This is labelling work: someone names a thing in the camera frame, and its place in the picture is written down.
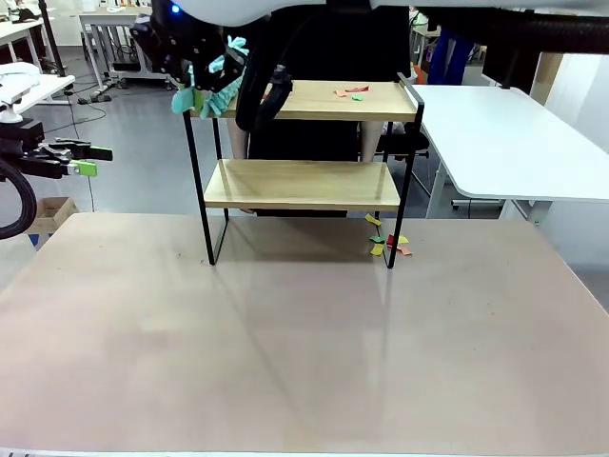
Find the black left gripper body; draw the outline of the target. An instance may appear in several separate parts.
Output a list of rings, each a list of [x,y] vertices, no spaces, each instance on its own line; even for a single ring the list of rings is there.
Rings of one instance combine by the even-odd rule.
[[[1,160],[23,174],[61,179],[65,164],[44,147],[45,134],[40,121],[23,119],[1,124]]]

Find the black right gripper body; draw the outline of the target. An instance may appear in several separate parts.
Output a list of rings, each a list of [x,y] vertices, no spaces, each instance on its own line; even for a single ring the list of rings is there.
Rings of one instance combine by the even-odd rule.
[[[220,29],[184,13],[139,14],[130,32],[153,65],[173,79],[187,79],[190,66],[204,69],[224,53]]]

